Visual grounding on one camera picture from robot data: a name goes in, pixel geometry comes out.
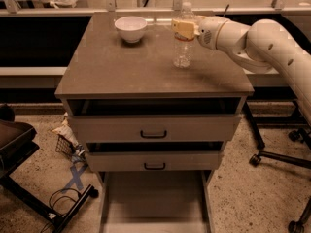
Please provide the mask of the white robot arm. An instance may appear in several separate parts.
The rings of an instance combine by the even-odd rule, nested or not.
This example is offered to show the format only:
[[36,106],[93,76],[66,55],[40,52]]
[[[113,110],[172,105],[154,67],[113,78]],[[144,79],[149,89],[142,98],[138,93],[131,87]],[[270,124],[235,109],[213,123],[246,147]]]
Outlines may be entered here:
[[262,19],[248,26],[225,17],[174,18],[174,33],[196,39],[209,50],[226,53],[239,66],[258,74],[275,69],[297,97],[311,124],[311,54],[278,22]]

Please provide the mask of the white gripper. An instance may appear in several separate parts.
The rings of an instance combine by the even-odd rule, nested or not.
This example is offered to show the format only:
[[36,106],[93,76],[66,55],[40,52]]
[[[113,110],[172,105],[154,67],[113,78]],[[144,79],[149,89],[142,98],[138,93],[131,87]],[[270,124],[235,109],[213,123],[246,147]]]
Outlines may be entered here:
[[225,25],[226,19],[224,17],[206,16],[194,16],[194,19],[183,20],[174,18],[171,21],[174,35],[185,40],[193,40],[198,36],[197,40],[202,47],[216,50],[218,35]]

